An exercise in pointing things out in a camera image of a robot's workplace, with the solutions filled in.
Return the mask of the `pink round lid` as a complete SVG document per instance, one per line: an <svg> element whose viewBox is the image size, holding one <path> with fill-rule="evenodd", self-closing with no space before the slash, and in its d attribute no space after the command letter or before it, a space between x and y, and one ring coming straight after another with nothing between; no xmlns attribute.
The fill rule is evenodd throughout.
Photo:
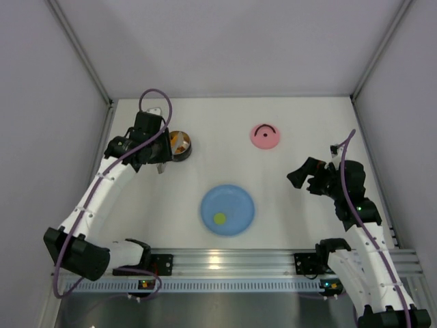
<svg viewBox="0 0 437 328"><path fill-rule="evenodd" d="M271 124L258 124L254 126L249 137L251 143L262 150L275 148L281 140L279 129Z"/></svg>

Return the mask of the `green sandwich cookie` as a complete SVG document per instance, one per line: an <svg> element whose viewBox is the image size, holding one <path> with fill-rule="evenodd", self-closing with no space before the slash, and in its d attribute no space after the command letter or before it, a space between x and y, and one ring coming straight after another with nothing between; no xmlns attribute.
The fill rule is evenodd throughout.
<svg viewBox="0 0 437 328"><path fill-rule="evenodd" d="M218 226L224 225L226 223L226 221L227 221L227 218L226 218L226 215L224 213L216 213L213 216L213 222Z"/></svg>

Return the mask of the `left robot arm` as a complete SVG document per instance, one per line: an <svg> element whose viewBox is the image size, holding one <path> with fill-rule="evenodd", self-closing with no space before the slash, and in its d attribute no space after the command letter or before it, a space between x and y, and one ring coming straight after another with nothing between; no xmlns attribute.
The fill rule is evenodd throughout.
<svg viewBox="0 0 437 328"><path fill-rule="evenodd" d="M126 134L114 137L104 151L100 167L72 213L43 237L51 258L61 268L90 281L107 271L123 275L151 265L147 243L127 238L99 246L99 232L122 189L144 165L172 161L169 130L159 107L136 114Z"/></svg>

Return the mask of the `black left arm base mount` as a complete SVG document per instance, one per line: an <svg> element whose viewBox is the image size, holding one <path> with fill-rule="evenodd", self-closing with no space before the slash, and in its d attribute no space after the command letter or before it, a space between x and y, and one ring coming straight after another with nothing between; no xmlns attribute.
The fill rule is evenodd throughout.
<svg viewBox="0 0 437 328"><path fill-rule="evenodd" d="M173 271L173 254L152 254L147 263L116 268L113 269L112 274L114 276L146 276L146 271L160 277L171 276Z"/></svg>

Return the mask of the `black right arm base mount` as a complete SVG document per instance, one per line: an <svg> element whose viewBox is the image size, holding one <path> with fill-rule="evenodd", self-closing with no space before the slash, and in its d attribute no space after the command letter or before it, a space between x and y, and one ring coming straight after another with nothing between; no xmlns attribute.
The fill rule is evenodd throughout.
<svg viewBox="0 0 437 328"><path fill-rule="evenodd" d="M309 279L315 279L319 275L329 272L328 267L322 263L322 260L316 253L295 253L294 266L297 275L302 275Z"/></svg>

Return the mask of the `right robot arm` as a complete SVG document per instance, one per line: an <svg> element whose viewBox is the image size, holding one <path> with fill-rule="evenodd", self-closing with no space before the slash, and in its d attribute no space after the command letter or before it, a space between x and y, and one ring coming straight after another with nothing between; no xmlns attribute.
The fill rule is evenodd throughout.
<svg viewBox="0 0 437 328"><path fill-rule="evenodd" d="M361 163L335 165L309 157L287 175L293 187L305 182L308 192L334 202L345 234L315 246L318 264L332 271L354 304L358 327L430 327L431 317L419 309L400 281L386 246L382 219L365 196Z"/></svg>

